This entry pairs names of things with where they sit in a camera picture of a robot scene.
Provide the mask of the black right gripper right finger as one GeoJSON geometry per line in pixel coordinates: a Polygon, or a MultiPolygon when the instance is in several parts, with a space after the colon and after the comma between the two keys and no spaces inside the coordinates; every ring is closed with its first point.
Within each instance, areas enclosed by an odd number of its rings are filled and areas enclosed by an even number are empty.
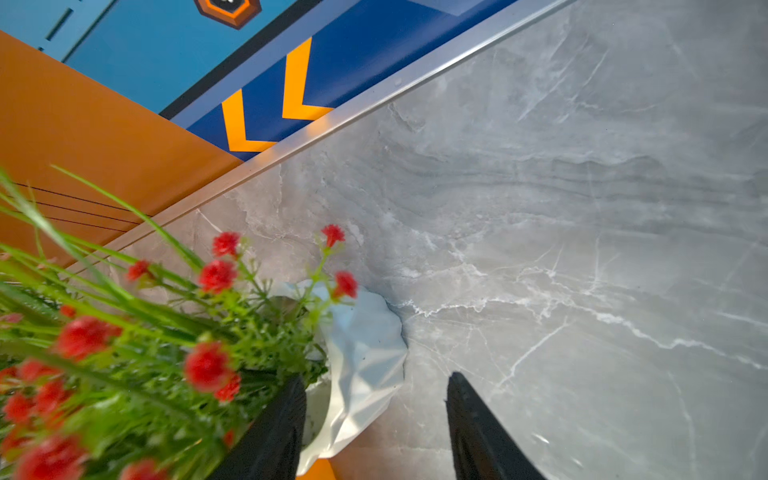
{"type": "Polygon", "coordinates": [[[449,378],[446,410],[458,479],[545,479],[459,372],[449,378]]]}

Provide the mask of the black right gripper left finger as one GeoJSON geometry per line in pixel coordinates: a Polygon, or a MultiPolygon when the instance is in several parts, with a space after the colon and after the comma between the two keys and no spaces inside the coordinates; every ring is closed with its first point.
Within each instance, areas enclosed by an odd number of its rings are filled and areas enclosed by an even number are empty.
{"type": "Polygon", "coordinates": [[[302,450],[306,393],[291,377],[208,480],[295,479],[302,450]]]}

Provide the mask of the yellow plastic tray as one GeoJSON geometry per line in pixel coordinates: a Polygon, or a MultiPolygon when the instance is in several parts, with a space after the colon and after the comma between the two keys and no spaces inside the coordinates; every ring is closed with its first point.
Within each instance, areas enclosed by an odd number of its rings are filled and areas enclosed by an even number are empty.
{"type": "Polygon", "coordinates": [[[303,475],[296,480],[336,480],[336,475],[328,459],[319,459],[303,475]]]}

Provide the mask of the red flower white pot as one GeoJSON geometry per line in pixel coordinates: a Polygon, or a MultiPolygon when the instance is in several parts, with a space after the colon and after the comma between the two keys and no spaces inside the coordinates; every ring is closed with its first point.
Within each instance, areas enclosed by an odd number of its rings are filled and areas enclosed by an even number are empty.
{"type": "Polygon", "coordinates": [[[1,211],[73,262],[1,248],[5,479],[207,479],[295,375],[301,476],[403,384],[401,320],[349,272],[277,283],[238,233],[201,257],[158,228],[177,273],[59,230],[8,177],[1,211]]]}

